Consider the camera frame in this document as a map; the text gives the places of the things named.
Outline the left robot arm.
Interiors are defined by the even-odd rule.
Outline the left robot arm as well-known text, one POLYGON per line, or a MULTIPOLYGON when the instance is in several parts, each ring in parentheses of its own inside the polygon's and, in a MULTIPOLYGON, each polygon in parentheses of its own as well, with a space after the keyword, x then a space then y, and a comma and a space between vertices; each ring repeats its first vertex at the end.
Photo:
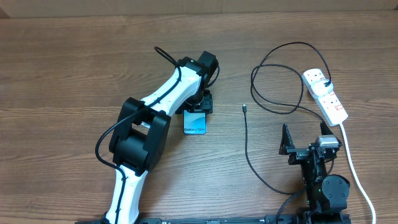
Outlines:
POLYGON ((213 112, 209 87, 219 74, 216 56, 204 51, 197 60, 175 60, 162 49, 155 50, 175 67, 173 75, 151 95, 128 98, 116 124, 100 137, 111 136, 113 160, 108 166, 116 171, 111 206, 100 223, 137 221, 146 176, 164 152, 173 115, 183 116, 185 134, 204 134, 206 116, 213 112))

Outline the blue Galaxy smartphone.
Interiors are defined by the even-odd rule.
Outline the blue Galaxy smartphone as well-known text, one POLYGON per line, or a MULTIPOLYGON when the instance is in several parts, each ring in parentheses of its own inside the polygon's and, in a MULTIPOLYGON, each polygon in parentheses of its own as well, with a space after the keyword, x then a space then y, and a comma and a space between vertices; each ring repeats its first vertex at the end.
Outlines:
POLYGON ((185 134, 205 134, 206 114, 183 112, 183 131, 185 134))

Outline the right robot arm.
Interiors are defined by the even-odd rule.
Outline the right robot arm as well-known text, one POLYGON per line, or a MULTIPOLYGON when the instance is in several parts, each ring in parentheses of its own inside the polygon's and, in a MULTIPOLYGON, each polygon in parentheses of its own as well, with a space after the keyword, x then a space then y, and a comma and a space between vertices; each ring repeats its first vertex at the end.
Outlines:
POLYGON ((350 223, 349 215, 342 214, 347 208, 350 182, 341 175, 329 174, 327 162, 336 159, 341 141, 330 131, 326 123, 320 123, 321 135, 306 148, 296 148, 288 126, 282 126, 280 155, 288 155, 290 165, 299 165, 304 188, 290 196, 280 207, 275 222, 279 223, 350 223), (307 207, 294 215, 281 215, 284 207, 295 197, 305 193, 307 207))

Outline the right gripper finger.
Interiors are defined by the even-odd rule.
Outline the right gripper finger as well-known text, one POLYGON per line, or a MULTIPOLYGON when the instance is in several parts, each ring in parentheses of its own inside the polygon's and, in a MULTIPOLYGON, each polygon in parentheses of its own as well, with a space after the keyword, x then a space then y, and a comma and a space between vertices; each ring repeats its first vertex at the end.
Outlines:
MULTIPOLYGON (((330 128, 328 127, 328 125, 326 124, 325 121, 322 121, 320 123, 320 129, 321 129, 321 133, 322 135, 334 135, 333 132, 330 130, 330 128)), ((342 142, 334 135, 334 137, 337 139, 338 141, 338 145, 342 146, 342 142)))
POLYGON ((282 125, 282 139, 280 142, 279 154, 289 155, 294 151, 294 149, 295 146, 290 135, 288 125, 285 123, 282 125))

